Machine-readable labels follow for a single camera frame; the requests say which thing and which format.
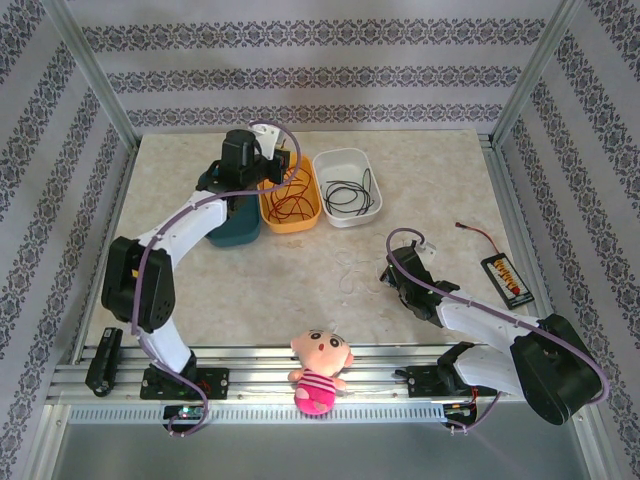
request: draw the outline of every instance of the pink striped shirt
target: pink striped shirt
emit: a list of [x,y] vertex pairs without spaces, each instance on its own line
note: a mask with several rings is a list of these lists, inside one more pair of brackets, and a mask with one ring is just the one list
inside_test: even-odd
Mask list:
[[333,382],[333,378],[319,375],[308,368],[304,369],[302,378],[298,381],[298,385],[308,385],[330,393],[336,393],[336,384]]

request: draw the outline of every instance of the pink stuffed doll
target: pink stuffed doll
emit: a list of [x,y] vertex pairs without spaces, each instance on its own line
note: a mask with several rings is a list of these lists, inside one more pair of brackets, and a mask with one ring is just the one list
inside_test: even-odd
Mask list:
[[353,363],[349,344],[334,333],[309,330],[291,340],[291,348],[303,367],[289,374],[290,382],[298,382],[296,405],[309,415],[327,413],[335,403],[336,389],[347,388],[334,376]]

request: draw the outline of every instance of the orange bowl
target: orange bowl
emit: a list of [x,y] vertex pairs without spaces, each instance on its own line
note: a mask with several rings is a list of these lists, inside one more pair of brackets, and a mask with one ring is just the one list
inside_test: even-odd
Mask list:
[[[285,180],[296,165],[296,154],[290,154],[289,170]],[[258,188],[271,188],[274,184],[265,180]],[[311,161],[302,156],[298,175],[290,185],[270,194],[260,195],[260,215],[274,233],[294,233],[309,230],[318,223],[322,211],[322,198]]]

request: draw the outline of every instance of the gray floor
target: gray floor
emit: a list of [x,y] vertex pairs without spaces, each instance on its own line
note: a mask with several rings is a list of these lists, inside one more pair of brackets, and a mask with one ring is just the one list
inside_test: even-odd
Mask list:
[[439,424],[219,425],[169,438],[155,425],[70,425],[55,479],[588,478],[572,427],[501,404],[467,437]]

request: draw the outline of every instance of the doll head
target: doll head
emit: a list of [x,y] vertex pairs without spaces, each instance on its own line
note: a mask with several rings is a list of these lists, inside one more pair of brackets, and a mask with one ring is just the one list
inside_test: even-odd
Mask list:
[[300,363],[315,373],[332,377],[353,363],[351,347],[335,333],[309,330],[291,340]]

